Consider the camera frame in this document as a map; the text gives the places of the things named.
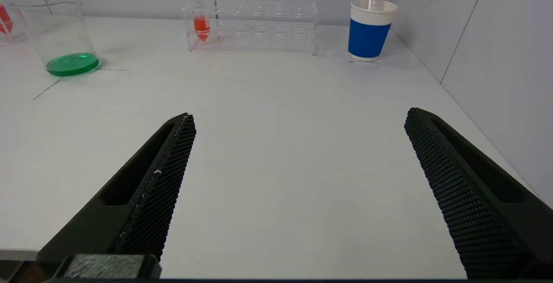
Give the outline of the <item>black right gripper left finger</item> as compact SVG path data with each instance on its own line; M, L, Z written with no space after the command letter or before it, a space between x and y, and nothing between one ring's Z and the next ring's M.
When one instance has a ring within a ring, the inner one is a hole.
M165 122L39 251L41 281L160 277L195 137L191 114Z

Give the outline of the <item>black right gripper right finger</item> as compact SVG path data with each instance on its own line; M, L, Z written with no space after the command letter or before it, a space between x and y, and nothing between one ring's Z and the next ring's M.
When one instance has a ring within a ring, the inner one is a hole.
M437 115L405 131L470 280L551 280L553 211Z

